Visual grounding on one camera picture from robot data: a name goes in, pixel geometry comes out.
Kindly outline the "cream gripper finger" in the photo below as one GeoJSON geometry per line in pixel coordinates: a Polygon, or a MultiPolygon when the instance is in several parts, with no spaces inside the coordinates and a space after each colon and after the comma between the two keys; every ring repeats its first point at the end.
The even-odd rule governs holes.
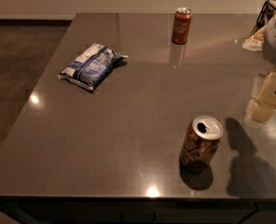
{"type": "Polygon", "coordinates": [[[246,117],[256,122],[265,123],[276,113],[276,107],[266,103],[261,103],[252,98],[246,108],[246,117]]]}
{"type": "Polygon", "coordinates": [[[265,76],[257,100],[276,107],[276,68],[265,76]]]}

